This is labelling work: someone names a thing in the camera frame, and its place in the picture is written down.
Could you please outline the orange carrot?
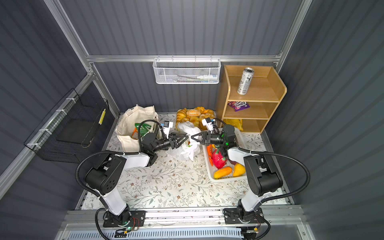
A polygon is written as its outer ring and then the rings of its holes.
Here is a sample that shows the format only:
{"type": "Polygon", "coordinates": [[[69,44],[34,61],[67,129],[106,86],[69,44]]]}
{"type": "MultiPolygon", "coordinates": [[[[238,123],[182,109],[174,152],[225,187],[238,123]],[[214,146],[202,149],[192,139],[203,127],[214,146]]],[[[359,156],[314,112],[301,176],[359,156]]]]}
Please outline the orange carrot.
{"type": "Polygon", "coordinates": [[[207,146],[207,153],[208,153],[210,165],[213,166],[214,163],[213,163],[213,158],[212,158],[212,145],[207,146]]]}

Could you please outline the white lemon-print plastic bag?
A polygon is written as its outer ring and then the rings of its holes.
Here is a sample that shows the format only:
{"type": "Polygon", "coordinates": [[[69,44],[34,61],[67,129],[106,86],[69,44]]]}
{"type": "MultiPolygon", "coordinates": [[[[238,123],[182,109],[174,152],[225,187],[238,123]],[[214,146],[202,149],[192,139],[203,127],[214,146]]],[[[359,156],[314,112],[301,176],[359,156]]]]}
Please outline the white lemon-print plastic bag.
{"type": "Polygon", "coordinates": [[[181,133],[187,135],[187,140],[177,149],[169,149],[166,153],[176,160],[193,161],[201,152],[201,144],[192,140],[191,136],[200,133],[201,130],[191,122],[179,123],[178,128],[181,133]]]}

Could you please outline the green candy bag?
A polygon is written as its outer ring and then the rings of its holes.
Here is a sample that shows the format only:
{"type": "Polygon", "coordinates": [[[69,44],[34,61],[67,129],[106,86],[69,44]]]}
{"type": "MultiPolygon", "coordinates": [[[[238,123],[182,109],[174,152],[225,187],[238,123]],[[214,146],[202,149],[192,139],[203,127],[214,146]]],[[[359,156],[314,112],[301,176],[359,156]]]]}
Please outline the green candy bag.
{"type": "Polygon", "coordinates": [[[152,129],[152,126],[146,123],[142,124],[141,127],[140,123],[135,123],[135,127],[138,129],[138,133],[140,133],[141,137],[145,136],[152,129]]]}

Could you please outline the orange pink candy bag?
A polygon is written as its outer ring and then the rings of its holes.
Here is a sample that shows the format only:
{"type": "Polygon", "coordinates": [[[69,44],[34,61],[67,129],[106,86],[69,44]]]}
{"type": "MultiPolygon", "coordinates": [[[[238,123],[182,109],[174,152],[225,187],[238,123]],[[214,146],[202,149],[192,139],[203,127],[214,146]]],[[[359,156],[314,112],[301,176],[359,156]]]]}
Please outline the orange pink candy bag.
{"type": "Polygon", "coordinates": [[[131,134],[131,138],[134,139],[134,140],[138,140],[139,139],[139,136],[138,136],[138,129],[135,127],[134,128],[134,131],[132,132],[131,134]]]}

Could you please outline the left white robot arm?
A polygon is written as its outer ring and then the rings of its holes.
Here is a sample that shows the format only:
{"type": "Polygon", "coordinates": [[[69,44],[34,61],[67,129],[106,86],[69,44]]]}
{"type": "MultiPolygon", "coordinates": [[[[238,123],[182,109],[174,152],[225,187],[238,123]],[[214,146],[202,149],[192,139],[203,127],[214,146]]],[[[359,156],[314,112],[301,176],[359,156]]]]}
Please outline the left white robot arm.
{"type": "Polygon", "coordinates": [[[90,187],[108,212],[121,216],[129,207],[118,191],[118,180],[123,171],[152,166],[158,158],[157,152],[177,149],[187,142],[185,134],[171,134],[169,138],[158,139],[156,134],[148,133],[141,138],[141,151],[138,153],[102,153],[105,159],[87,173],[86,186],[90,187]]]}

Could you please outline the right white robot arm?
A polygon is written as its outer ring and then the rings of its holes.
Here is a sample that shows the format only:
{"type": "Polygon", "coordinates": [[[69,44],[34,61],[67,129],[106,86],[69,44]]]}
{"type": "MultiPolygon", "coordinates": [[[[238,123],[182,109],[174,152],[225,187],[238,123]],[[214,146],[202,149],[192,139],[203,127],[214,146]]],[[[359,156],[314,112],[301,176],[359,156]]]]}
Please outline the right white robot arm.
{"type": "Polygon", "coordinates": [[[271,193],[283,186],[283,179],[271,152],[256,152],[240,147],[236,128],[225,125],[218,134],[210,131],[192,135],[192,140],[204,146],[215,145],[226,160],[245,167],[249,190],[239,200],[238,215],[255,212],[263,203],[272,200],[271,193]]]}

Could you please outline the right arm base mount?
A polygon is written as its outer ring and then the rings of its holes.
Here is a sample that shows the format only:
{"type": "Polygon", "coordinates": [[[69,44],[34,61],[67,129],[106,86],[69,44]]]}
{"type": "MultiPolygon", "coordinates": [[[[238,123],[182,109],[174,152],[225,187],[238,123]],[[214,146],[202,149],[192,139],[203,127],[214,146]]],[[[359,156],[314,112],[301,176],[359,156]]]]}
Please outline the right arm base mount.
{"type": "Polygon", "coordinates": [[[261,208],[257,210],[251,210],[246,212],[243,208],[238,206],[237,208],[224,208],[222,211],[225,223],[227,225],[235,224],[263,224],[265,220],[263,219],[263,211],[261,208]]]}

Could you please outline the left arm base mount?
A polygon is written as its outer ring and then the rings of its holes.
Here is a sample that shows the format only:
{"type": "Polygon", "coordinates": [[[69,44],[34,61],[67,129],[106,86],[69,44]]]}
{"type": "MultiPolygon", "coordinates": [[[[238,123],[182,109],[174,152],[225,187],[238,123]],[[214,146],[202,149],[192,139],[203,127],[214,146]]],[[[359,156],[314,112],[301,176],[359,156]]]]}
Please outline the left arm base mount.
{"type": "Polygon", "coordinates": [[[103,215],[104,228],[127,228],[142,227],[146,219],[146,211],[125,211],[119,216],[106,211],[103,215]]]}

